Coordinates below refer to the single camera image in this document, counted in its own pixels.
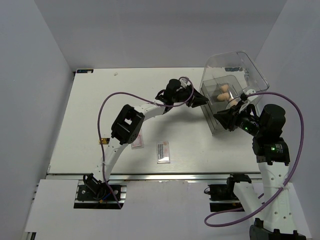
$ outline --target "gray wall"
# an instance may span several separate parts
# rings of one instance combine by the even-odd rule
[[[35,0],[76,68],[203,67],[213,54],[255,58],[286,0]]]
[[[18,240],[46,174],[73,75],[33,0],[0,7],[0,235]]]
[[[304,147],[293,184],[314,239],[320,239],[320,1],[288,0],[266,39],[256,62],[270,83],[301,108],[305,122]],[[265,103],[284,106],[284,139],[291,161],[297,154],[300,122],[295,109],[276,97]]]

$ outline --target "transparent plastic container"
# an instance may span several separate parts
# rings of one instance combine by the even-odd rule
[[[244,51],[234,51],[210,57],[206,62],[199,92],[209,99],[201,106],[212,134],[224,131],[214,114],[229,109],[240,101],[242,93],[264,92],[269,88],[266,78]],[[262,96],[252,103],[257,105]]]

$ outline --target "clear plastic box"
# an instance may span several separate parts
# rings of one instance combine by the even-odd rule
[[[266,91],[269,84],[244,51],[234,51],[210,57],[206,62],[199,92],[209,99],[201,106],[212,134],[224,131],[214,114],[229,109],[240,101],[242,93]],[[262,96],[252,103],[257,105]]]

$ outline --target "plastic bin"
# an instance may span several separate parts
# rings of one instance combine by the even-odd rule
[[[212,134],[224,131],[213,114],[236,105],[242,93],[257,93],[268,88],[266,78],[244,51],[210,57],[204,68],[199,92],[209,99],[208,104],[201,108]],[[257,105],[261,97],[256,97],[252,103]]]

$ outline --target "tabletop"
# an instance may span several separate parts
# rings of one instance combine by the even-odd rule
[[[199,89],[204,68],[108,68],[76,73],[62,126],[50,161],[49,174],[91,173],[102,160],[97,132],[98,112],[104,99],[114,92],[128,92],[154,100],[170,79],[187,76]],[[111,97],[101,115],[103,138],[126,104],[139,99]],[[149,119],[142,125],[143,148],[129,145],[112,174],[256,173],[252,137],[237,129],[212,136],[200,107],[186,105]],[[169,142],[170,163],[158,164],[156,144]]]

